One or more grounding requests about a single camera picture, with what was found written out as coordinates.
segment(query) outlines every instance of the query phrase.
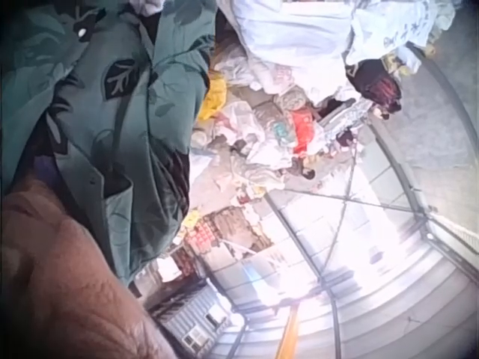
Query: metal frame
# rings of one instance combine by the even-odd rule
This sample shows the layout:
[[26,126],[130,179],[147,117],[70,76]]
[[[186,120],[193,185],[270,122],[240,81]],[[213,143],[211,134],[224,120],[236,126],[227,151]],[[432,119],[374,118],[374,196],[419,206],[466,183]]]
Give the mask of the metal frame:
[[322,288],[324,289],[324,291],[326,292],[326,294],[329,297],[329,300],[331,302],[331,309],[332,309],[333,331],[335,333],[335,357],[336,357],[336,359],[341,359],[341,357],[342,357],[342,354],[341,354],[341,333],[340,333],[340,328],[339,328],[338,307],[336,306],[335,295],[331,291],[331,288],[329,288],[328,283],[324,280],[323,273],[314,264],[313,260],[308,255],[308,252],[306,251],[306,248],[302,245],[301,241],[299,240],[298,236],[294,232],[294,230],[291,227],[291,225],[289,224],[289,222],[283,216],[283,214],[281,213],[279,208],[275,205],[275,203],[272,200],[269,193],[266,193],[266,195],[264,196],[264,199],[269,204],[269,206],[271,207],[271,210],[273,211],[273,213],[275,213],[275,215],[278,217],[281,224],[283,224],[284,229],[286,229],[286,231],[290,235],[291,239],[293,240],[294,244],[298,248],[299,252],[305,258],[306,263],[309,265],[309,267],[313,271],[313,273],[315,273],[318,280],[320,281],[320,285],[322,286]]
[[248,320],[245,318],[245,323],[241,327],[241,331],[239,331],[237,338],[234,340],[233,345],[226,356],[226,359],[234,359],[234,355],[237,353],[238,347],[241,344],[241,339],[245,335],[246,329],[248,328]]

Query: white plastic bag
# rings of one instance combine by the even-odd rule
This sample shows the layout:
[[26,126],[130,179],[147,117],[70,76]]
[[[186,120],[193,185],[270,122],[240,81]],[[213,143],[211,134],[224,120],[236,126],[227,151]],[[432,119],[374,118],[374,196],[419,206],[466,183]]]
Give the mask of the white plastic bag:
[[436,14],[435,0],[381,1],[365,9],[356,9],[353,44],[346,63],[354,65],[366,59],[381,58],[408,41],[426,46]]
[[227,96],[225,107],[220,111],[214,132],[215,135],[224,135],[230,146],[239,139],[250,144],[264,141],[266,137],[251,106],[231,93]]
[[[269,95],[283,94],[294,86],[290,67],[263,61],[253,54],[248,55],[248,66],[255,81]],[[256,82],[250,85],[255,90]]]
[[231,172],[236,180],[246,185],[264,187],[268,191],[284,189],[284,178],[274,170],[262,165],[246,163],[245,159],[232,155]]
[[275,139],[257,142],[248,154],[247,163],[263,165],[273,170],[291,167],[293,151],[280,147]]
[[199,150],[192,147],[189,151],[189,185],[193,185],[195,180],[207,169],[215,154],[210,151]]
[[308,148],[306,150],[306,154],[308,156],[316,155],[321,150],[324,150],[327,146],[324,129],[317,122],[314,122],[313,126],[314,126],[313,141],[311,141],[308,144]]
[[294,83],[314,105],[332,96],[348,81],[341,56],[318,57],[308,66],[293,68]]
[[228,85],[260,87],[249,68],[248,56],[239,43],[232,43],[217,54],[214,69],[223,75]]

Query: person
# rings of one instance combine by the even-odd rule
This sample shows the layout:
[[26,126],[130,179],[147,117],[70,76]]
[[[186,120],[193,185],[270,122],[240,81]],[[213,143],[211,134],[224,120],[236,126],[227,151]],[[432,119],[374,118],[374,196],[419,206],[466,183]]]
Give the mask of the person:
[[176,358],[48,185],[28,174],[2,202],[3,358]]
[[189,209],[216,2],[27,2],[1,14],[3,334],[36,358],[174,358],[127,286]]

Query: fabric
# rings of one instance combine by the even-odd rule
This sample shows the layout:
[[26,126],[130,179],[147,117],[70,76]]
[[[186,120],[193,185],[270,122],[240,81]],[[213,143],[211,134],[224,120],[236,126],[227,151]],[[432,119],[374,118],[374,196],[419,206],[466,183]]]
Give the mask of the fabric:
[[54,0],[4,27],[2,194],[42,117],[61,176],[125,283],[187,213],[215,15],[214,0],[169,0],[152,41],[128,1]]
[[348,73],[348,78],[365,99],[375,102],[392,114],[401,110],[401,89],[381,60],[362,62],[355,71]]
[[151,16],[163,10],[165,0],[129,0],[136,13]]
[[2,327],[19,332],[5,344],[23,338],[17,349],[32,350],[2,346],[3,358],[176,357],[91,234],[33,176],[2,199],[1,299]]
[[226,103],[226,81],[221,73],[210,73],[210,90],[204,98],[198,121],[208,121]]

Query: trash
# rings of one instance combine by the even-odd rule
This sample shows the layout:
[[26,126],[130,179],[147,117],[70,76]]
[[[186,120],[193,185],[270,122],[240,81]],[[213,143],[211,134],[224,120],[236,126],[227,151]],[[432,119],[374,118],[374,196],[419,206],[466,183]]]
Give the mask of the trash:
[[302,159],[297,157],[293,158],[291,167],[285,169],[291,176],[304,177],[307,180],[312,180],[316,176],[316,171],[312,168],[305,167]]
[[307,66],[293,67],[293,78],[295,85],[303,89],[313,105],[318,105],[348,83],[344,60],[340,55],[319,55],[318,58],[311,59]]
[[204,98],[198,114],[198,121],[200,122],[209,120],[226,103],[227,88],[222,74],[210,71],[208,77],[210,78],[210,90]]
[[408,42],[425,47],[436,14],[435,0],[374,1],[365,9],[356,9],[346,64],[379,59]]
[[442,31],[447,31],[452,25],[456,10],[451,0],[434,0],[437,5],[437,16],[434,25]]
[[200,211],[198,211],[197,209],[193,209],[188,212],[185,219],[183,219],[183,222],[181,223],[181,225],[188,230],[192,230],[193,228],[195,228],[195,225],[198,223],[200,218],[201,218]]
[[263,127],[266,138],[275,139],[279,146],[294,148],[297,145],[293,124],[271,102],[254,109],[258,123]]
[[308,151],[309,143],[314,138],[313,114],[308,109],[291,111],[289,114],[294,123],[298,141],[293,153],[299,156],[305,155]]
[[292,88],[284,95],[276,95],[273,100],[282,111],[299,110],[305,107],[308,101],[304,91],[298,87]]
[[272,170],[279,170],[291,166],[293,150],[282,147],[275,139],[267,138],[263,142],[254,144],[248,154],[247,163],[263,165]]
[[224,135],[230,146],[239,139],[243,139],[247,144],[253,144],[264,141],[266,137],[251,106],[230,93],[225,107],[216,118],[213,132],[215,136]]
[[314,122],[313,129],[314,129],[314,137],[311,140],[311,142],[308,144],[306,149],[306,154],[308,156],[313,156],[317,154],[327,145],[324,128],[317,122]]
[[195,180],[203,173],[215,154],[206,150],[199,150],[198,148],[191,148],[189,151],[189,185],[192,185]]
[[248,65],[260,88],[269,95],[283,94],[294,86],[293,71],[288,66],[261,60],[253,54],[248,56]]
[[261,89],[251,71],[246,51],[239,43],[232,43],[215,56],[214,69],[219,71],[228,85]]
[[266,190],[284,189],[284,178],[277,171],[263,165],[248,164],[236,154],[231,157],[231,172],[234,179],[246,185],[264,187]]
[[223,193],[233,181],[233,174],[226,172],[215,177],[213,180],[215,181],[215,184],[218,186],[219,191]]
[[401,110],[401,89],[381,60],[366,60],[348,70],[348,78],[365,99],[393,114]]

